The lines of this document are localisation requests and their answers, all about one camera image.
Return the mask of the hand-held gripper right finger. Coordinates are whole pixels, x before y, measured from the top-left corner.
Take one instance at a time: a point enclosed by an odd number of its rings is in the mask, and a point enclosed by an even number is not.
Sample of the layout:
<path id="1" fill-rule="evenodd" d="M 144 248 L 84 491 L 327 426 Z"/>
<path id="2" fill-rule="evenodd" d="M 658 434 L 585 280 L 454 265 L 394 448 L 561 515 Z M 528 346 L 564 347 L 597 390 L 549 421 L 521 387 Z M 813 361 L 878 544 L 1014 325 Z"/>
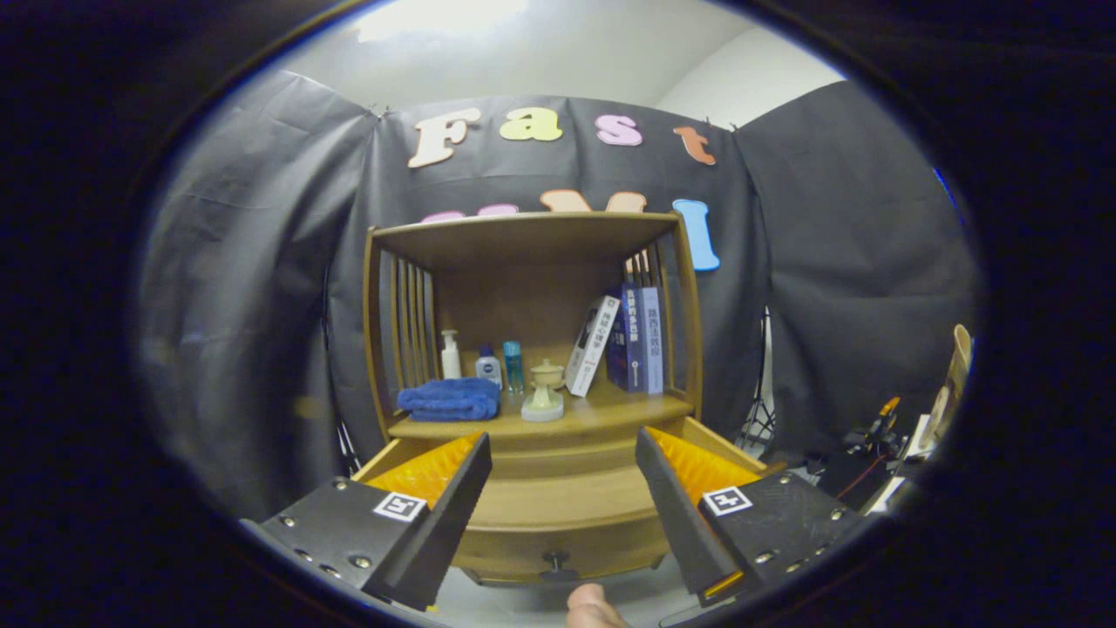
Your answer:
<path id="1" fill-rule="evenodd" d="M 743 601 L 798 579 L 866 520 L 797 474 L 745 468 L 662 429 L 639 429 L 635 456 L 701 605 Z"/>

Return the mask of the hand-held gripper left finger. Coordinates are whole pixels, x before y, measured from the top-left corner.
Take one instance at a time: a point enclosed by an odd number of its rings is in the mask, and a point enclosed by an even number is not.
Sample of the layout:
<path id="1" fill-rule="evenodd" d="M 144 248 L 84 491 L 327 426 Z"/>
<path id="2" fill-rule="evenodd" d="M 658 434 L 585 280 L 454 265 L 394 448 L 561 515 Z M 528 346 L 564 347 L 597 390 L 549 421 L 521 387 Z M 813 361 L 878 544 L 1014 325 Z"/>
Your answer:
<path id="1" fill-rule="evenodd" d="M 336 477 L 243 526 L 348 593 L 426 611 L 436 601 L 492 470 L 490 438 L 451 439 L 369 480 Z"/>

